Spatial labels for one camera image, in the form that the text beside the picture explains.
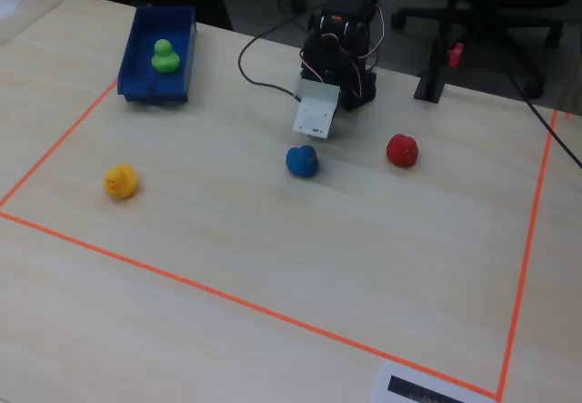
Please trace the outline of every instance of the black stand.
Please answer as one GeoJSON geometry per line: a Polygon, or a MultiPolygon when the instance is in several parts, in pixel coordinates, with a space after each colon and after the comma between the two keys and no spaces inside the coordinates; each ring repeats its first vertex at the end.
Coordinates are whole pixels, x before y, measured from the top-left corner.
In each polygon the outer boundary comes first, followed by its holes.
{"type": "Polygon", "coordinates": [[[438,79],[440,67],[448,59],[448,37],[453,28],[455,9],[458,0],[448,0],[445,13],[438,25],[438,34],[433,39],[433,46],[428,59],[428,69],[423,71],[416,87],[415,99],[438,103],[443,93],[445,82],[438,79]]]}

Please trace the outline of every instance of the black cable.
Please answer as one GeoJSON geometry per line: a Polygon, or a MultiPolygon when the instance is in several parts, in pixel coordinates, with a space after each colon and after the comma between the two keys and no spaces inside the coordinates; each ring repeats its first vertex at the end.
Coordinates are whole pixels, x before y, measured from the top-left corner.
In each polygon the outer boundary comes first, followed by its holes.
{"type": "MultiPolygon", "coordinates": [[[[318,9],[319,7],[321,7],[322,5],[324,5],[325,3],[327,3],[327,1],[328,0],[324,1],[323,3],[321,3],[319,5],[315,5],[313,7],[310,7],[309,9],[307,9],[307,12],[312,12],[312,11],[318,9]]],[[[301,98],[299,96],[295,95],[293,92],[289,91],[288,89],[285,89],[284,87],[277,86],[277,85],[271,85],[270,83],[257,82],[255,80],[253,80],[252,78],[250,78],[249,76],[246,75],[245,70],[243,69],[243,67],[241,65],[241,61],[243,59],[243,54],[248,49],[248,47],[251,46],[252,44],[254,44],[257,40],[259,40],[262,37],[265,37],[267,35],[270,35],[271,33],[275,32],[277,29],[279,29],[281,27],[284,27],[285,25],[287,25],[287,24],[295,21],[298,17],[303,16],[303,15],[304,14],[299,14],[299,15],[292,16],[290,18],[287,18],[281,24],[277,24],[274,27],[271,27],[268,30],[266,30],[265,32],[261,33],[260,35],[255,36],[253,39],[251,39],[249,41],[248,44],[245,45],[245,47],[241,50],[240,54],[238,55],[238,70],[240,71],[240,74],[245,78],[245,80],[248,83],[250,83],[252,85],[256,85],[256,86],[270,87],[272,89],[276,89],[277,91],[285,92],[289,96],[292,96],[295,100],[297,100],[299,102],[301,101],[301,98]]]]}
{"type": "Polygon", "coordinates": [[[564,148],[564,151],[566,151],[566,153],[570,157],[572,157],[572,160],[574,162],[576,162],[576,164],[580,168],[582,168],[582,162],[580,162],[580,160],[576,157],[576,155],[574,153],[572,153],[572,151],[567,147],[566,144],[564,144],[564,142],[562,141],[562,139],[560,139],[560,137],[558,135],[556,135],[556,132],[547,123],[547,121],[544,119],[544,117],[542,115],[540,115],[539,112],[537,112],[537,110],[534,107],[534,105],[532,105],[531,101],[529,101],[529,98],[527,98],[526,93],[521,89],[521,87],[517,83],[516,78],[513,77],[513,75],[511,74],[511,72],[507,69],[507,67],[506,67],[505,63],[503,62],[503,60],[501,59],[501,57],[499,57],[499,60],[501,62],[501,66],[503,67],[503,71],[506,73],[507,77],[509,78],[509,81],[511,81],[511,84],[515,87],[515,89],[519,93],[519,96],[521,96],[521,99],[524,100],[524,102],[529,106],[529,108],[531,109],[531,111],[537,116],[537,119],[539,119],[541,121],[541,123],[544,125],[544,127],[547,129],[547,131],[549,132],[549,134],[552,137],[554,137],[554,139],[556,139],[556,142],[558,142],[560,144],[560,146],[562,148],[564,148]]]}
{"type": "MultiPolygon", "coordinates": [[[[483,23],[483,20],[481,19],[480,16],[478,17],[478,21],[479,21],[479,27],[481,28],[481,31],[485,31],[485,29],[483,28],[484,23],[483,23]]],[[[531,101],[529,101],[529,98],[527,97],[526,93],[521,89],[516,78],[513,77],[513,74],[511,74],[511,71],[509,70],[505,61],[503,60],[503,57],[502,57],[501,53],[499,52],[497,43],[495,41],[491,41],[491,42],[493,43],[493,47],[494,47],[494,50],[497,54],[497,60],[501,66],[501,69],[503,70],[504,73],[506,73],[506,76],[509,78],[509,81],[514,86],[514,88],[517,90],[517,93],[519,94],[519,96],[521,96],[521,99],[524,101],[524,103],[527,104],[527,106],[531,109],[531,111],[534,113],[534,115],[537,117],[537,119],[539,119],[539,121],[546,128],[546,130],[549,132],[549,134],[552,137],[554,137],[556,142],[558,142],[559,145],[564,149],[564,151],[566,151],[567,155],[570,156],[574,162],[576,162],[576,165],[578,165],[580,168],[582,168],[582,162],[580,162],[580,160],[576,157],[576,155],[574,153],[572,153],[572,150],[570,150],[567,147],[567,145],[564,144],[564,141],[562,141],[562,139],[560,139],[560,137],[556,134],[554,129],[547,123],[547,121],[544,119],[544,117],[539,112],[537,112],[537,109],[534,107],[534,105],[531,103],[531,101]]]]}

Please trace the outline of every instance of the chair wheel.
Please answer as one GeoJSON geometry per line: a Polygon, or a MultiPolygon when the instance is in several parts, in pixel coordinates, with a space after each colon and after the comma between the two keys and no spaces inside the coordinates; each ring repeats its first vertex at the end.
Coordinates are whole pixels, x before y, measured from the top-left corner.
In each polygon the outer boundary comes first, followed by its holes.
{"type": "Polygon", "coordinates": [[[535,100],[544,94],[545,82],[540,82],[536,79],[527,80],[524,84],[524,93],[527,98],[535,100]]]}
{"type": "Polygon", "coordinates": [[[390,18],[390,25],[393,30],[402,30],[406,25],[406,17],[394,12],[390,18]]]}
{"type": "Polygon", "coordinates": [[[545,48],[555,50],[560,45],[560,39],[562,38],[561,28],[551,28],[546,36],[546,42],[544,43],[545,48]]]}

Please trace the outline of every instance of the red clamp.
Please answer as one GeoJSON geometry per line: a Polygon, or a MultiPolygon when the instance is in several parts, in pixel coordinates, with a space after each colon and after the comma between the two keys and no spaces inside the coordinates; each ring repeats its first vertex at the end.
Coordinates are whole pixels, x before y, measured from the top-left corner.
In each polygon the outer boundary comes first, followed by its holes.
{"type": "Polygon", "coordinates": [[[463,50],[465,49],[465,44],[462,42],[458,42],[455,45],[455,48],[448,51],[448,62],[451,65],[451,68],[458,68],[458,63],[461,60],[461,56],[463,55],[463,50]]]}

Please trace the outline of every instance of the green rubber duck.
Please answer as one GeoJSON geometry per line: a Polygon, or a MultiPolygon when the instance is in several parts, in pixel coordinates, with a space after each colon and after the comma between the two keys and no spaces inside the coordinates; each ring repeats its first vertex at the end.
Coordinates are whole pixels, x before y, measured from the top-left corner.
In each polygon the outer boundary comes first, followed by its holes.
{"type": "Polygon", "coordinates": [[[160,39],[154,45],[156,54],[152,58],[152,66],[160,73],[173,73],[180,66],[180,56],[172,49],[172,44],[166,39],[160,39]]]}

